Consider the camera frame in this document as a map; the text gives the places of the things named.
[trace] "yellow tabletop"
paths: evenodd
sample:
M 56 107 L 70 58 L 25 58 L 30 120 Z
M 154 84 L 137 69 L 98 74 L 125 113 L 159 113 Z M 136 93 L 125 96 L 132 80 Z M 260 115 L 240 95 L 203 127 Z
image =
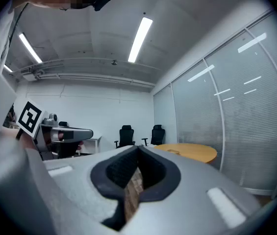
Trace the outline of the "yellow tabletop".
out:
M 206 145 L 194 144 L 194 143 L 172 143 L 161 144 L 154 147 L 155 149 L 169 151 L 175 153 L 178 152 L 181 156 L 189 159 L 195 159 L 204 163 L 211 162 L 217 156 L 217 151 Z

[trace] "wooden floor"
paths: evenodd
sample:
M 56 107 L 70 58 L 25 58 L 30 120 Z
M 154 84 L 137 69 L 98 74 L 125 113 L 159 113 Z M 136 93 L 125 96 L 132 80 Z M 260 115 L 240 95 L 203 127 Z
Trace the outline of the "wooden floor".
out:
M 142 174 L 137 168 L 133 177 L 125 188 L 125 218 L 127 222 L 133 217 L 138 208 L 139 193 L 142 191 Z M 258 199 L 261 206 L 264 206 L 271 201 L 270 196 L 254 196 Z

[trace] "white ceiling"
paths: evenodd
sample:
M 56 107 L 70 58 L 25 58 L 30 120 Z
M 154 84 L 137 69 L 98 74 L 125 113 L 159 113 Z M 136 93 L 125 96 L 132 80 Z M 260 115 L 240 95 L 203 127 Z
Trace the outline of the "white ceiling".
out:
M 100 74 L 156 83 L 237 2 L 111 0 L 99 12 L 91 7 L 61 11 L 29 5 L 18 23 L 6 64 L 13 71 L 36 65 L 18 38 L 24 32 L 44 62 L 37 67 L 46 73 Z M 15 19 L 20 10 L 15 11 Z M 128 56 L 144 16 L 153 24 L 136 63 L 131 64 Z M 118 65 L 111 65 L 113 59 Z

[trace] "chair armrest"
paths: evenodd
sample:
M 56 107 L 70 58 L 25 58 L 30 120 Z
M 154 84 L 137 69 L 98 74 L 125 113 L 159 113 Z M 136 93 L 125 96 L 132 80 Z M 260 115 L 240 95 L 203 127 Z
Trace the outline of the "chair armrest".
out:
M 146 142 L 147 138 L 144 138 L 144 139 L 142 139 L 142 140 L 145 141 L 145 146 L 147 146 L 147 142 Z

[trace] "linear light fixture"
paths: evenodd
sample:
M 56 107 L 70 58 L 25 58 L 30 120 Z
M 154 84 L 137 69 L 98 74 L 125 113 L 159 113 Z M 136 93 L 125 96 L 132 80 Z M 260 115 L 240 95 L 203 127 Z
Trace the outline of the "linear light fixture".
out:
M 247 93 L 250 93 L 250 92 L 254 92 L 254 91 L 256 91 L 257 89 L 255 89 L 255 90 L 251 90 L 251 91 L 249 91 L 249 92 L 245 92 L 244 94 L 247 94 Z
M 263 33 L 261 34 L 260 36 L 256 37 L 255 39 L 249 41 L 247 44 L 243 45 L 242 47 L 239 47 L 237 49 L 238 53 L 241 53 L 245 50 L 247 50 L 248 48 L 252 47 L 253 45 L 259 43 L 260 41 L 266 39 L 267 37 L 267 34 L 266 33 Z
M 259 76 L 259 77 L 257 77 L 257 78 L 254 78 L 254 79 L 252 79 L 252 80 L 250 80 L 250 81 L 247 81 L 247 82 L 245 82 L 244 84 L 251 83 L 251 82 L 253 82 L 253 81 L 257 80 L 257 79 L 260 79 L 260 78 L 261 78 L 261 76 Z
M 227 101 L 227 100 L 232 99 L 232 98 L 234 98 L 234 97 L 229 97 L 227 99 L 223 99 L 222 101 Z
M 25 45 L 25 47 L 28 49 L 29 53 L 33 56 L 33 58 L 37 61 L 38 64 L 42 63 L 40 57 L 37 55 L 37 53 L 34 51 L 34 49 L 32 48 L 32 46 L 30 45 L 29 41 L 27 40 L 27 38 L 25 37 L 25 35 L 22 33 L 21 35 L 19 35 L 21 41 L 23 42 L 23 44 Z
M 205 73 L 207 73 L 209 70 L 212 70 L 213 68 L 215 68 L 215 66 L 210 65 L 208 68 L 202 70 L 201 72 L 197 73 L 195 76 L 188 79 L 188 82 L 192 82 L 193 80 L 195 80 L 196 78 L 199 78 L 200 76 L 204 75 Z
M 4 65 L 4 68 L 6 68 L 9 72 L 13 72 L 8 66 Z
M 223 93 L 223 92 L 228 92 L 228 91 L 230 91 L 231 89 L 227 89 L 227 90 L 225 90 L 225 91 L 222 91 L 222 92 L 219 92 L 219 93 L 215 93 L 214 94 L 214 96 L 216 96 L 216 95 L 218 95 L 218 94 L 221 94 L 221 93 Z
M 148 31 L 149 31 L 149 28 L 150 28 L 151 24 L 152 24 L 151 19 L 149 19 L 149 18 L 143 18 L 142 19 L 142 21 L 139 25 L 139 28 L 138 28 L 138 31 L 137 31 L 132 49 L 131 49 L 130 54 L 129 54 L 129 58 L 128 58 L 129 62 L 135 63 L 137 55 L 139 53 L 139 50 L 140 50 L 140 48 L 143 44 L 143 41 L 144 41 Z

